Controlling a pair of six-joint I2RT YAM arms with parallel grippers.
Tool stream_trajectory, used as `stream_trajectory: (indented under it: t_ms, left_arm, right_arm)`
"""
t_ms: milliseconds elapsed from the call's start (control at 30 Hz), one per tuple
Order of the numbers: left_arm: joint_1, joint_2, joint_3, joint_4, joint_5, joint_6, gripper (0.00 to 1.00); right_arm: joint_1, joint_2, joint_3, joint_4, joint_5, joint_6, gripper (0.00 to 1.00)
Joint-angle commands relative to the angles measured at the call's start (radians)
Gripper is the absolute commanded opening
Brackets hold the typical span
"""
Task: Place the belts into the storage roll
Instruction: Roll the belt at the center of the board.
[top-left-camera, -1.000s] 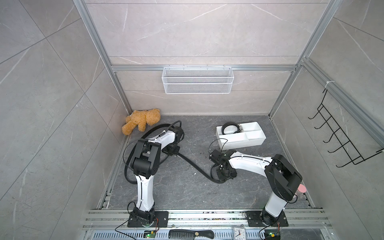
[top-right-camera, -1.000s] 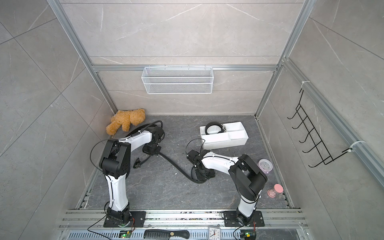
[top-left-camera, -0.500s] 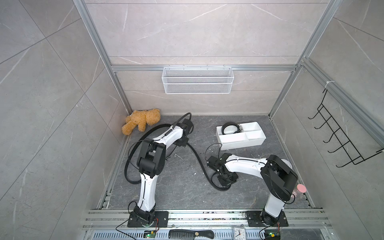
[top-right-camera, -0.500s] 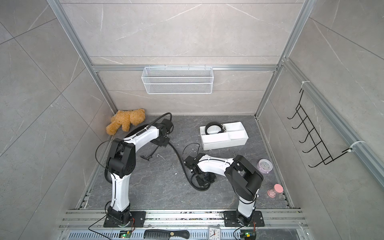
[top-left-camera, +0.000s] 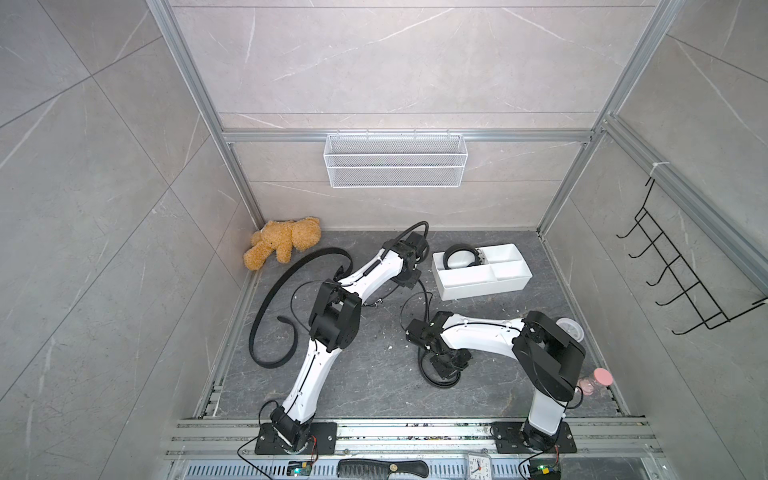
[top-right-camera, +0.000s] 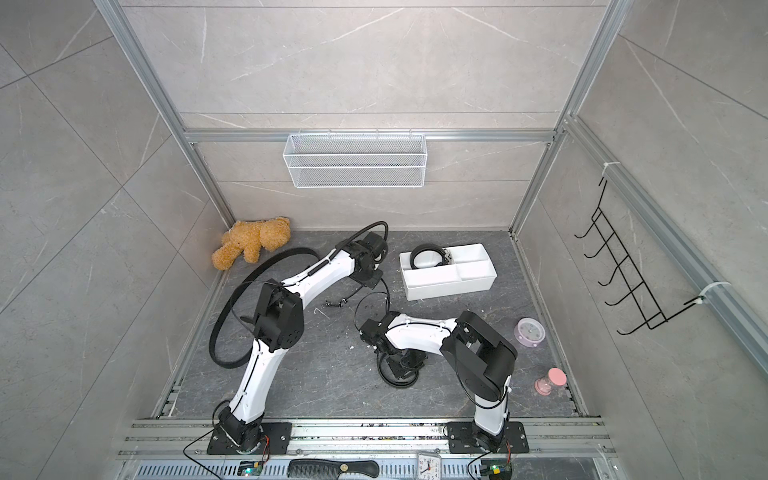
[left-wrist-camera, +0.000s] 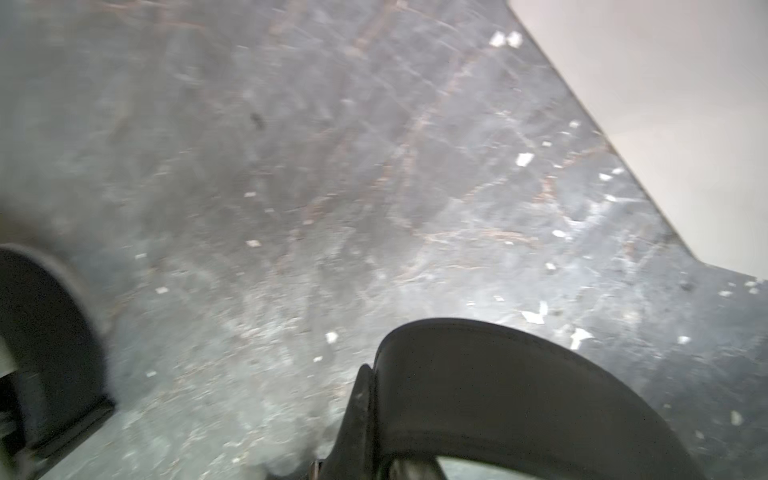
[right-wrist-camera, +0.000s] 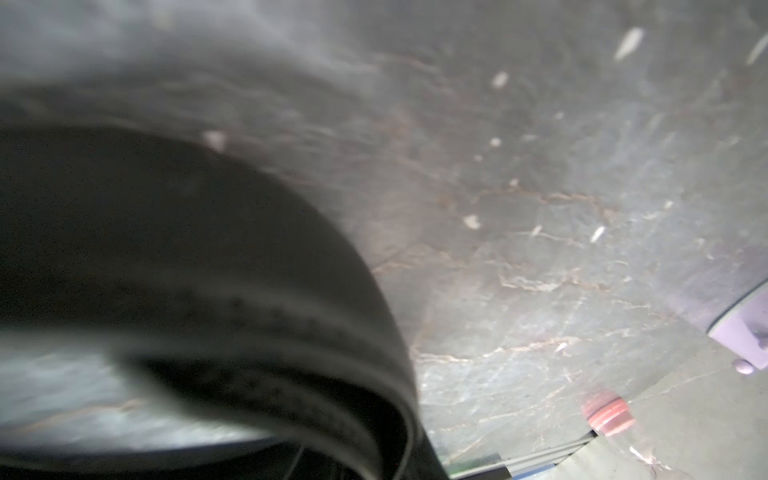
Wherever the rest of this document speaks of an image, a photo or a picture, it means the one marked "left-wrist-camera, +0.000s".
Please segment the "white compartment storage tray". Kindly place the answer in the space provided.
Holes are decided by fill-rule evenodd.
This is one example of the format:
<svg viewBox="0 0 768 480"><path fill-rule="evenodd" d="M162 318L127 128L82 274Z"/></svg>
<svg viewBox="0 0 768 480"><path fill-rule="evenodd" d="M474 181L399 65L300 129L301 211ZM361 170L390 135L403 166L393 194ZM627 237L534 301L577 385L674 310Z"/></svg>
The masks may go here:
<svg viewBox="0 0 768 480"><path fill-rule="evenodd" d="M510 9L693 255L767 275L767 5Z"/></svg>

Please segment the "black belt with dark buckle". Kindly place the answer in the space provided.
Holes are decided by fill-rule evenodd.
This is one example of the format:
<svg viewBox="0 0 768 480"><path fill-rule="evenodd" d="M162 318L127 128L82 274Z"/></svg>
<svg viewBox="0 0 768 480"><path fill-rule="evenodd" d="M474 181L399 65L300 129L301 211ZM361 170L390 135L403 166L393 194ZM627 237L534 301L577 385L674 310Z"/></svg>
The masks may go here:
<svg viewBox="0 0 768 480"><path fill-rule="evenodd" d="M573 351L500 325L434 318L378 347L375 455L453 457L541 479L698 479L664 419Z"/></svg>

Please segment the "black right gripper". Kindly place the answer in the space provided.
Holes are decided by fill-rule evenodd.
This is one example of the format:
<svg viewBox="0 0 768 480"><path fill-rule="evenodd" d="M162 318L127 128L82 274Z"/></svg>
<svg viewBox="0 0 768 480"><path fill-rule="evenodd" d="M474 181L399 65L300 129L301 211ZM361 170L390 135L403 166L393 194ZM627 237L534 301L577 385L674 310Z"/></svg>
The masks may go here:
<svg viewBox="0 0 768 480"><path fill-rule="evenodd" d="M2 478L41 478L115 410L104 348L61 266L2 245Z"/></svg>

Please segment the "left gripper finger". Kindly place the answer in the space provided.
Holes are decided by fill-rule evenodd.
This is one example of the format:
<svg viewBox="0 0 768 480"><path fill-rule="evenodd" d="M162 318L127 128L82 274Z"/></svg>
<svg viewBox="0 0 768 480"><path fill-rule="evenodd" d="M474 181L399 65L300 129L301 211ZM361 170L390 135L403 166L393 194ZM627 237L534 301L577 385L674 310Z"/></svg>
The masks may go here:
<svg viewBox="0 0 768 480"><path fill-rule="evenodd" d="M363 364L357 373L341 426L330 454L321 462L318 479L375 478L375 376Z"/></svg>

